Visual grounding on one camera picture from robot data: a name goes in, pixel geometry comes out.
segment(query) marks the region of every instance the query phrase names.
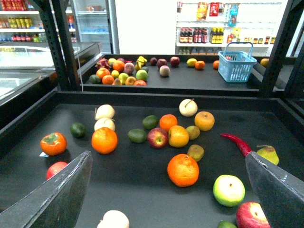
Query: basket handle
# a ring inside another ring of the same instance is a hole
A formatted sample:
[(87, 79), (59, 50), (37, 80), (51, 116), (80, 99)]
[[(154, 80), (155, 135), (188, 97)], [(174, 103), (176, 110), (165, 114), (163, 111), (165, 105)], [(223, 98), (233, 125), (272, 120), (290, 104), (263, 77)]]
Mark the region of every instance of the basket handle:
[(226, 56), (226, 49), (228, 48), (228, 46), (229, 46), (230, 44), (251, 44), (251, 49), (250, 49), (249, 52), (248, 52), (248, 56), (249, 56), (249, 57), (252, 56), (252, 52), (253, 52), (253, 43), (251, 43), (251, 42), (230, 42), (230, 43), (228, 43), (227, 46), (225, 47), (225, 51), (224, 51), (224, 53), (223, 53), (224, 56)]

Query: refrigerator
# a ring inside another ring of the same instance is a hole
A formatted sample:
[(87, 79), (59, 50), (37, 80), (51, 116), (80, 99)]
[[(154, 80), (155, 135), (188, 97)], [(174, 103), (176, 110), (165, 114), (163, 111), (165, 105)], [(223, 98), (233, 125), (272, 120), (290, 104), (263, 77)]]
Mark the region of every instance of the refrigerator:
[(112, 38), (117, 31), (114, 1), (72, 0), (71, 7), (76, 17), (77, 40), (101, 42), (103, 54), (117, 53), (117, 42)]

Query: blue plastic basket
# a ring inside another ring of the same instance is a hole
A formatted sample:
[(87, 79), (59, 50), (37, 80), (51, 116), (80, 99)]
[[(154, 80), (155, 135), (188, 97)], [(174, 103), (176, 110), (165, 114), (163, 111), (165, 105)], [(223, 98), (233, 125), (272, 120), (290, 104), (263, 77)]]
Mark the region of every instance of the blue plastic basket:
[[(230, 44), (251, 44), (248, 53), (244, 51), (227, 51)], [(226, 82), (247, 82), (254, 64), (257, 63), (252, 55), (253, 44), (251, 42), (230, 42), (224, 51), (219, 51), (218, 72)]]

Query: white fruit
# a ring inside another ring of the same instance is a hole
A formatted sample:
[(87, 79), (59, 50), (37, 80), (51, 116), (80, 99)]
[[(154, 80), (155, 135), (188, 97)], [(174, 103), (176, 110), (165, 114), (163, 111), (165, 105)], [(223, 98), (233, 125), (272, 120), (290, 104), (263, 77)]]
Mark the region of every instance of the white fruit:
[(94, 131), (96, 131), (97, 129), (102, 128), (102, 127), (108, 127), (111, 130), (115, 131), (114, 121), (107, 117), (103, 117), (96, 121), (96, 123), (94, 125)]
[(104, 104), (100, 106), (97, 110), (95, 109), (95, 119), (99, 120), (103, 117), (107, 117), (109, 119), (112, 119), (115, 114), (115, 110), (112, 106), (109, 104)]
[(180, 103), (180, 113), (183, 116), (193, 116), (198, 111), (198, 106), (194, 100), (185, 99)]
[(110, 210), (104, 214), (97, 228), (129, 228), (129, 219), (118, 210)]

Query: black tray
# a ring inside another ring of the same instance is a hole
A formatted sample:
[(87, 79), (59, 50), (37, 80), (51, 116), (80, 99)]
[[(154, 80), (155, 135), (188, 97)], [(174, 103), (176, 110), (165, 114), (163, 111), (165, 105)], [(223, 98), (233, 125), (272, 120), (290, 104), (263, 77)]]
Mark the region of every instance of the black tray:
[[(140, 55), (104, 55), (102, 57), (119, 58), (133, 61)], [(95, 92), (136, 92), (136, 93), (162, 93), (162, 94), (191, 94), (191, 95), (233, 95), (233, 96), (257, 96), (259, 86), (261, 83), (262, 75), (255, 69), (252, 70), (251, 76), (247, 83), (228, 83), (213, 69), (213, 62), (218, 60), (219, 57), (212, 56), (188, 56), (188, 55), (175, 55), (180, 58), (180, 65), (177, 68), (171, 67), (169, 60), (173, 55), (142, 55), (147, 60), (146, 64), (149, 68), (149, 78), (147, 86), (133, 86), (133, 85), (97, 85), (89, 82), (89, 77), (95, 74), (97, 68), (95, 64), (83, 74), (83, 90)], [(168, 66), (171, 69), (169, 77), (161, 77), (157, 66), (151, 66), (149, 60), (152, 57), (164, 58), (168, 61)], [(194, 68), (188, 67), (186, 64), (189, 58), (196, 58), (203, 60), (206, 66), (203, 70), (199, 71)]]
[[(143, 129), (142, 119), (151, 114), (161, 117), (171, 113), (177, 116), (179, 125), (193, 125), (194, 117), (183, 117), (178, 110), (183, 99), (193, 97), (199, 111), (210, 111), (215, 116), (210, 131), (179, 149), (167, 146), (157, 150), (147, 142), (135, 144), (128, 140), (128, 131)], [(100, 155), (91, 146), (95, 107), (102, 104), (111, 104), (116, 111), (119, 144), (109, 155)], [(69, 132), (74, 122), (86, 126), (83, 139), (73, 138)], [(54, 131), (66, 136), (67, 151), (39, 157), (40, 140)], [(250, 186), (245, 158), (221, 133), (241, 137), (253, 150), (256, 145), (274, 146), (280, 157), (279, 167), (304, 181), (304, 120), (280, 99), (54, 92), (1, 130), (0, 209), (41, 185), (53, 163), (69, 162), (89, 150), (93, 154), (92, 175), (77, 228), (95, 228), (104, 213), (112, 209), (124, 212), (132, 228), (198, 228), (202, 224), (214, 228), (221, 220), (235, 222), (237, 207), (221, 206), (213, 197), (215, 179), (221, 174), (236, 175), (246, 188), (243, 202), (258, 202), (258, 198)], [(186, 153), (192, 144), (205, 149), (199, 161), (199, 180), (191, 187), (178, 188), (168, 178), (167, 164), (174, 155)]]

